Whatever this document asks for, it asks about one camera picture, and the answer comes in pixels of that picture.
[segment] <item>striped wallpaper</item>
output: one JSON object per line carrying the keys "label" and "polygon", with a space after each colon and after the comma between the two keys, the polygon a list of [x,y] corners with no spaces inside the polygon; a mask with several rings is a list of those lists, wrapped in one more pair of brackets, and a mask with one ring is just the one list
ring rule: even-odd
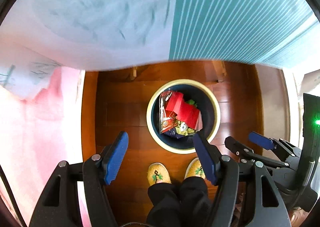
{"label": "striped wallpaper", "polygon": [[313,15],[312,23],[308,24],[296,36],[285,42],[282,46],[274,51],[267,53],[263,60],[265,65],[282,68],[293,68],[302,62],[309,62],[308,66],[313,62],[320,63],[320,23]]}
{"label": "striped wallpaper", "polygon": [[177,0],[169,59],[286,66],[264,56],[312,14],[305,0]]}

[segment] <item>pink wall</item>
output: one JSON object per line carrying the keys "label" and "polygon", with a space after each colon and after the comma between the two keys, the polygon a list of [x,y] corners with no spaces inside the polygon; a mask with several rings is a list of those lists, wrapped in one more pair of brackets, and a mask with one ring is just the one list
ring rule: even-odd
{"label": "pink wall", "polygon": [[[83,75],[77,69],[57,68],[49,87],[32,101],[21,101],[0,87],[0,164],[27,224],[59,161],[82,162]],[[9,201],[1,181],[0,194]],[[79,197],[87,227],[90,223],[81,187]]]}

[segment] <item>yellow slipper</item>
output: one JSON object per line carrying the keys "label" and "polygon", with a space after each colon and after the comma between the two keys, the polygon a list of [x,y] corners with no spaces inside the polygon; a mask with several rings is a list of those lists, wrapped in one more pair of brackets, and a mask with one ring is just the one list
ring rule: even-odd
{"label": "yellow slipper", "polygon": [[189,164],[189,166],[186,170],[186,174],[184,176],[184,179],[186,179],[187,177],[191,177],[191,176],[198,176],[198,177],[202,177],[203,179],[205,179],[205,174],[204,174],[204,171],[201,166],[199,158],[195,158],[194,160],[191,161],[191,163]]}
{"label": "yellow slipper", "polygon": [[149,166],[147,178],[150,186],[158,183],[171,184],[169,172],[161,163],[153,163]]}

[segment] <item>hardwood floor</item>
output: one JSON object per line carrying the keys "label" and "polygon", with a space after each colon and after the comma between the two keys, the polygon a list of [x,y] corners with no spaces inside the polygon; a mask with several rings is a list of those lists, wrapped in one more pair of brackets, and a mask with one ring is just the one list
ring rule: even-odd
{"label": "hardwood floor", "polygon": [[[251,131],[263,133],[262,102],[254,66],[225,62],[227,77],[217,83],[218,76],[211,61],[182,61],[137,68],[137,77],[128,82],[131,69],[100,72],[96,96],[97,152],[113,142],[124,130],[129,147],[118,176],[106,188],[110,205],[119,224],[145,222],[152,204],[148,198],[147,170],[151,163],[163,163],[173,182],[181,182],[196,153],[179,155],[161,148],[151,137],[146,122],[148,102],[153,93],[168,81],[188,78],[204,83],[216,96],[221,109],[221,124],[211,144],[222,154],[237,157],[224,146],[224,139],[235,139],[261,153],[248,143]],[[209,197],[217,188],[208,183]]]}
{"label": "hardwood floor", "polygon": [[81,107],[82,158],[86,161],[96,153],[95,111],[99,72],[85,72]]}

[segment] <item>trash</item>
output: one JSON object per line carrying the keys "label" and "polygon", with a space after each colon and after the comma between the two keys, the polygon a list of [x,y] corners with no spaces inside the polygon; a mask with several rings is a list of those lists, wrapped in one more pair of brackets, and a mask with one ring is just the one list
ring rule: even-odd
{"label": "trash", "polygon": [[194,100],[183,100],[183,93],[164,91],[159,98],[160,133],[173,138],[194,135],[203,128],[202,116]]}

